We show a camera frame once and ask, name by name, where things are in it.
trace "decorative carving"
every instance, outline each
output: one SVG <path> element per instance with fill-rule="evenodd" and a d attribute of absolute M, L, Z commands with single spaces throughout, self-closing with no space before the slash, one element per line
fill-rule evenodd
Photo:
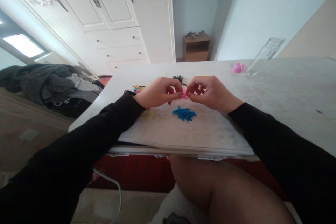
<path fill-rule="evenodd" d="M 52 0 L 28 0 L 33 5 L 51 5 Z"/>

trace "pink object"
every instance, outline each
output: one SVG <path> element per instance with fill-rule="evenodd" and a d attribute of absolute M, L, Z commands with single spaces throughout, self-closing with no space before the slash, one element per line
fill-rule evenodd
<path fill-rule="evenodd" d="M 236 73 L 241 73 L 243 72 L 244 70 L 246 69 L 246 65 L 245 64 L 242 64 L 242 63 L 239 63 L 237 62 L 233 68 L 232 68 L 232 72 L 236 72 Z"/>
<path fill-rule="evenodd" d="M 183 89 L 183 95 L 178 100 L 180 100 L 182 98 L 189 98 L 186 94 L 186 91 L 187 91 L 186 89 Z"/>

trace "white wardrobe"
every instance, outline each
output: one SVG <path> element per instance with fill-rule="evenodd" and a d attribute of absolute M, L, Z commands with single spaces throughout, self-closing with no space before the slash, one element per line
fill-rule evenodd
<path fill-rule="evenodd" d="M 175 62 L 172 0 L 22 0 L 95 75 Z"/>

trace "black sleeve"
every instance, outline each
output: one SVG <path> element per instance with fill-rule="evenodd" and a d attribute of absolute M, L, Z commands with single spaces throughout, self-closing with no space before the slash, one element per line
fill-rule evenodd
<path fill-rule="evenodd" d="M 3 223 L 70 223 L 94 163 L 145 110 L 132 95 L 37 152 L 0 190 Z"/>
<path fill-rule="evenodd" d="M 303 223 L 335 223 L 336 158 L 244 103 L 228 114 L 282 186 Z"/>

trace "glass jar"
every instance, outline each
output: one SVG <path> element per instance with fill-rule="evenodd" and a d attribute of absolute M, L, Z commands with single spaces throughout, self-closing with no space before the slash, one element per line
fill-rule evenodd
<path fill-rule="evenodd" d="M 283 38 L 272 37 L 261 48 L 254 60 L 249 64 L 245 73 L 247 75 L 256 75 L 260 69 L 262 69 L 266 63 L 276 54 L 280 46 L 285 40 Z"/>

